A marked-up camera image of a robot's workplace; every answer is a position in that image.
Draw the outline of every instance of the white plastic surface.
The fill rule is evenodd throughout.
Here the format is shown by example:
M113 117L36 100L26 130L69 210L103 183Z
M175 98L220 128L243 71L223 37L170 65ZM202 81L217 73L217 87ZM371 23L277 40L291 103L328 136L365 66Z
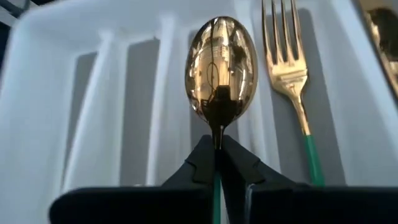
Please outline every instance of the white plastic surface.
M28 12L12 30L2 73L1 222L45 223L50 203L63 192L119 185L127 48L154 37L160 47L143 184L167 178L159 176L159 164L177 170L191 146L183 87L188 35L216 16L236 18L255 40L259 84L238 121L239 141L280 171L272 90L258 41L260 5L255 0L69 0ZM297 6L313 19L346 183L397 185L397 108L353 5L297 0ZM76 61L88 52L98 54L67 149ZM174 149L168 153L177 163L159 156L165 149Z

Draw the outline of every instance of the spoon bowl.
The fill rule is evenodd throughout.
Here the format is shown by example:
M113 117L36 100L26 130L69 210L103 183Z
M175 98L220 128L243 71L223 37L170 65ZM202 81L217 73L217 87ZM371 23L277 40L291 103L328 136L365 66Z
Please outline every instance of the spoon bowl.
M221 149L225 128L248 108L257 87L257 57L247 30L231 17L216 17L198 31L185 67L185 89L195 112Z

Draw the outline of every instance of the gold cutlery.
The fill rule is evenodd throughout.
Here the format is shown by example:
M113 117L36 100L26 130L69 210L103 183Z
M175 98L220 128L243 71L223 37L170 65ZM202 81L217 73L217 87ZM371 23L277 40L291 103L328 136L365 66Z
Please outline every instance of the gold cutlery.
M358 0L365 27L390 86L398 97L398 17L383 0Z
M305 138L305 149L308 157L308 166L310 170L311 181L315 185L324 185L324 178L320 160L318 158L317 150L313 137L308 126L307 115L302 103L302 90L308 79L307 63L304 57L303 44L301 40L301 30L299 15L295 6L295 0L290 0L292 5L292 17L294 28L294 45L290 42L289 25L286 21L286 12L284 0L281 0L282 7L282 25L285 45L285 59L282 53L282 44L279 39L279 31L277 26L275 2L272 0L272 18L273 18L273 33L275 45L275 62L272 56L269 35L266 27L266 13L264 0L262 0L262 39L264 44L264 51L266 57L266 64L268 69L271 85L274 90L281 94L287 95L292 101L297 112L302 132ZM296 46L297 56L294 55L293 46Z
M248 108L257 87L257 58L247 30L233 18L216 17L198 31L185 67L192 108L221 149L225 128ZM220 223L220 177L215 175L214 221Z

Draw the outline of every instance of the plastic tray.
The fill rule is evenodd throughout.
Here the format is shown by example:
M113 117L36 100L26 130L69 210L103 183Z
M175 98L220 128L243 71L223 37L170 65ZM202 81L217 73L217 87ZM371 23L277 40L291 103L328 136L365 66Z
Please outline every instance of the plastic tray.
M397 185L398 111L354 5L297 6L304 102L326 184ZM192 32L216 16L246 26L259 61L255 99L227 134L308 181L293 107L265 72L260 1L69 0L29 11L12 30L0 97L2 221L45 223L51 201L77 187L167 179L210 133L188 105L183 71Z

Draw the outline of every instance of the gold fork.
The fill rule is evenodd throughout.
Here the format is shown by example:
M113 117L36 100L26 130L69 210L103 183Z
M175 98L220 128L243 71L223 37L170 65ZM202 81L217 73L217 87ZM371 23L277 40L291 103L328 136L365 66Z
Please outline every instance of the gold fork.
M302 127L305 137L305 149L308 157L308 166L310 170L311 181L315 185L324 185L324 178L317 150L308 126L307 115L302 104L302 90L308 78L307 63L304 57L303 44L301 40L301 30L299 16L295 5L295 0L290 0L292 5L292 17L294 27L294 39L297 46L297 58L293 55L292 45L290 43L289 26L286 22L286 12L284 0L281 0L282 8L282 24L284 31L284 42L286 46L286 60L282 55L282 48L279 39L279 31L277 27L277 18L275 10L275 2L272 0L272 20L275 44L274 63L269 47L269 38L266 27L266 13L264 0L262 0L262 40L267 61L267 68L272 87L279 93L287 95L293 102L294 108L298 114L298 119Z

